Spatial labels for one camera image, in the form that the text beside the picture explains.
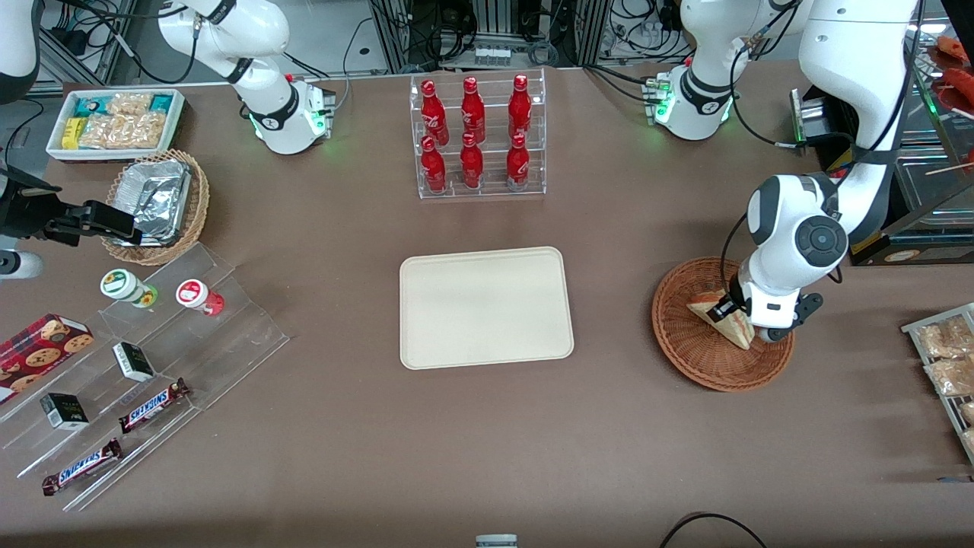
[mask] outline brown table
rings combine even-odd
[[[356,80],[335,137],[293,157],[254,138],[229,87],[185,88],[176,145],[212,187],[203,241],[294,338],[82,513],[0,466],[0,545],[465,547],[511,531],[525,548],[645,547],[710,510],[770,546],[970,546],[974,486],[935,482],[970,469],[898,328],[972,300],[971,269],[847,268],[814,287],[826,306],[770,386],[696,386],[656,346],[654,287],[718,254],[767,176],[815,162],[734,120],[681,141],[580,70],[547,77],[548,194],[488,204],[417,198],[408,78]],[[741,106],[785,137],[787,92],[805,85],[792,62],[756,62]],[[81,200],[118,170],[52,162],[48,180]],[[571,357],[402,366],[403,260],[531,246],[565,257]],[[121,264],[99,241],[24,248],[47,270],[0,285],[0,334],[107,304],[96,281]],[[730,256],[752,248],[739,234]],[[694,527],[682,546],[731,538]]]

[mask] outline cookie box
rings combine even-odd
[[[47,314],[0,344],[0,404],[93,341],[85,325]]]

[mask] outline white container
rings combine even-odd
[[[414,256],[399,268],[399,359],[411,370],[561,360],[574,348],[554,248]]]
[[[159,138],[159,145],[155,148],[116,148],[116,149],[67,149],[61,148],[61,138],[64,136],[64,126],[67,119],[74,115],[75,107],[82,98],[95,96],[107,96],[116,93],[126,94],[152,94],[156,96],[172,96],[172,103],[169,105],[169,112],[166,115],[166,123],[163,125],[163,135]],[[122,88],[122,89],[102,89],[85,90],[71,92],[64,98],[61,111],[57,115],[55,128],[51,131],[51,138],[48,139],[47,151],[52,158],[61,162],[111,162],[114,160],[132,160],[143,158],[150,154],[157,154],[169,150],[172,137],[176,133],[176,125],[179,123],[179,114],[182,112],[185,98],[173,88]]]

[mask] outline round wicker basket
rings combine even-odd
[[[177,258],[190,249],[200,239],[203,225],[206,223],[206,208],[209,206],[209,184],[206,174],[200,169],[200,164],[192,156],[181,150],[167,150],[161,154],[153,154],[138,160],[139,163],[162,162],[164,160],[179,160],[193,169],[193,179],[190,182],[189,196],[186,197],[186,213],[183,218],[182,234],[176,243],[167,248],[125,248],[111,244],[102,239],[102,244],[109,254],[119,260],[134,262],[143,266],[159,266]],[[115,200],[122,174],[115,177],[115,183],[108,191],[108,201]]]
[[[690,379],[714,390],[740,392],[771,382],[791,360],[795,334],[776,343],[755,337],[742,350],[687,308],[696,294],[721,287],[720,259],[688,260],[670,270],[653,296],[653,331],[669,361]],[[726,261],[728,278],[738,264]]]

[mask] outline acrylic bottle rack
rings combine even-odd
[[[477,88],[484,99],[487,115],[487,135],[480,143],[484,156],[484,178],[479,189],[468,188],[463,181],[460,164],[460,151],[463,149],[462,136],[464,124],[460,106],[464,100],[463,76],[460,74],[434,74],[413,76],[410,81],[409,114],[413,130],[413,154],[416,157],[416,180],[422,199],[476,198],[476,197],[518,197],[544,194],[547,190],[547,170],[545,150],[547,148],[547,123],[545,117],[544,71],[498,70],[473,73],[477,77]],[[510,135],[507,132],[507,104],[513,92],[514,76],[525,74],[528,77],[528,95],[531,96],[531,130],[528,132],[525,148],[530,154],[528,182],[524,190],[512,192],[507,188],[507,152],[510,150]],[[433,194],[423,176],[420,157],[423,150],[420,139],[426,134],[423,125],[423,95],[420,84],[431,79],[436,84],[436,94],[446,109],[446,126],[450,141],[439,147],[446,162],[446,192]]]

